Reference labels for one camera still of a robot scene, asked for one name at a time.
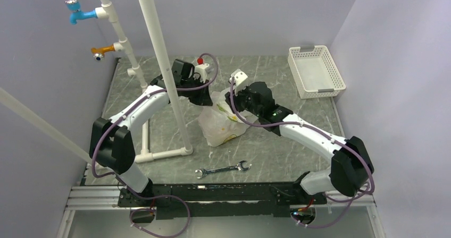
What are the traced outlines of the translucent white plastic bag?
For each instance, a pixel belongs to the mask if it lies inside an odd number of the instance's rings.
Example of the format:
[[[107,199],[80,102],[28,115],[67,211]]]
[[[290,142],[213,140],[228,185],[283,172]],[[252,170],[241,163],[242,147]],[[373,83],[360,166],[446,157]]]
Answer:
[[[212,92],[212,106],[204,107],[198,117],[199,126],[207,144],[217,147],[225,142],[241,136],[249,125],[240,120],[227,104],[225,94],[230,92],[226,88],[220,92]]]

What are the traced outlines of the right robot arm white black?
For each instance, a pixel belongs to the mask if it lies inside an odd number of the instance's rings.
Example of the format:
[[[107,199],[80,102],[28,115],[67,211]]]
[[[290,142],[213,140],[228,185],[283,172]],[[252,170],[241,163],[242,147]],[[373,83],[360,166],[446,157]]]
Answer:
[[[328,161],[328,169],[306,172],[295,181],[293,196],[297,202],[307,203],[313,195],[329,191],[338,191],[347,197],[374,192],[374,167],[360,138],[347,139],[310,124],[289,108],[277,104],[265,82],[254,82],[242,90],[230,87],[224,97],[244,123],[247,120],[240,114],[247,111],[257,117],[256,127],[294,140]]]

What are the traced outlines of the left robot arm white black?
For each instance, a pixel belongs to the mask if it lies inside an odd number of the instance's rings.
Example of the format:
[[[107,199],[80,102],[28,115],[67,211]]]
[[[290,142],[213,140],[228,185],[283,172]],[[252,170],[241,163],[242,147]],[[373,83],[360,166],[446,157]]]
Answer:
[[[209,75],[216,76],[218,66],[212,66],[199,57],[197,63],[175,59],[171,72],[177,95],[188,98],[197,106],[212,106]],[[95,166],[109,169],[127,187],[133,190],[132,200],[139,206],[148,205],[153,198],[153,183],[135,162],[133,135],[158,111],[170,104],[162,75],[155,77],[144,93],[121,112],[108,119],[99,117],[91,131],[91,172],[100,177]]]

